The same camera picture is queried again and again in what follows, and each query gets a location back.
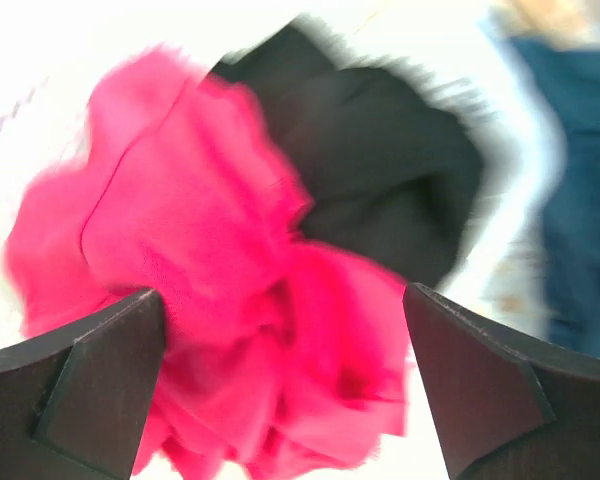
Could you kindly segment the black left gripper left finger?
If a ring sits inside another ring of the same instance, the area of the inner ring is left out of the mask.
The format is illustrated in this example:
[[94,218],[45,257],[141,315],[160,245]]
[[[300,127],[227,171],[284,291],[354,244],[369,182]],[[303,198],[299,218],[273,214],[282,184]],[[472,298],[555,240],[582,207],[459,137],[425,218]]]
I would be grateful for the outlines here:
[[165,348],[145,290],[0,350],[0,480],[128,479]]

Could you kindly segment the white plastic laundry basket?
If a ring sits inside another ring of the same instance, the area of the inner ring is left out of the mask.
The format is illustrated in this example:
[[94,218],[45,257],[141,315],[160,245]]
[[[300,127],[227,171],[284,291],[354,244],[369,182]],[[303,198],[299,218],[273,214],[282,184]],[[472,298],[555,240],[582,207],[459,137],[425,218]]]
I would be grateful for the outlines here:
[[86,148],[97,80],[156,44],[212,65],[295,17],[314,18],[345,60],[380,61],[455,110],[489,161],[442,294],[532,335],[540,303],[535,210],[558,170],[548,113],[497,33],[486,1],[0,1],[0,348],[17,343],[20,305],[1,248],[39,170]]

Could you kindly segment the black printed t shirt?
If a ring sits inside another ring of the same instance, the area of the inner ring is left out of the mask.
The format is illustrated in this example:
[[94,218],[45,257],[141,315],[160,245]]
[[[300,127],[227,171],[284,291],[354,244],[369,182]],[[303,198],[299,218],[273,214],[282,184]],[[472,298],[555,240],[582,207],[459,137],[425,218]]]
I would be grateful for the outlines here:
[[297,23],[213,73],[256,95],[313,197],[307,237],[428,286],[451,272],[485,167],[456,115]]

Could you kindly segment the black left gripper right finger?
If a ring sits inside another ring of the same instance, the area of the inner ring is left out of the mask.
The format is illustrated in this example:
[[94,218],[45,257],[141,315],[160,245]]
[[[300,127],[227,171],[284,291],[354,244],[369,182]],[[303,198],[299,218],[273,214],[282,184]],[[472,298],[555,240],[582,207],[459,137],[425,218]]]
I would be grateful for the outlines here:
[[600,479],[600,360],[413,283],[404,307],[452,479]]

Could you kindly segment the navy blue t shirt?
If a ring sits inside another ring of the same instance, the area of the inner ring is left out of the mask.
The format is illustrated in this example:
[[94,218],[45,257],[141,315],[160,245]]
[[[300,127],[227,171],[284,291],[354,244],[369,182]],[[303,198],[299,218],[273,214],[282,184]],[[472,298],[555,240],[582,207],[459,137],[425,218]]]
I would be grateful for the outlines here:
[[542,211],[551,342],[600,358],[600,50],[512,46],[562,128],[564,167]]

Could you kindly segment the magenta t shirt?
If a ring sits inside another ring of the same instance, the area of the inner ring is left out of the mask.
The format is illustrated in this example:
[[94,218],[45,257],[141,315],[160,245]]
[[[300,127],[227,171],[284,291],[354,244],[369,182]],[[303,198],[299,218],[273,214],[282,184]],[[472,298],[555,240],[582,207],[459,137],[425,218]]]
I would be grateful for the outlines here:
[[405,430],[403,282],[305,239],[311,200],[244,87],[156,49],[104,77],[84,163],[27,188],[4,260],[36,336],[159,292],[166,352],[134,468],[291,479]]

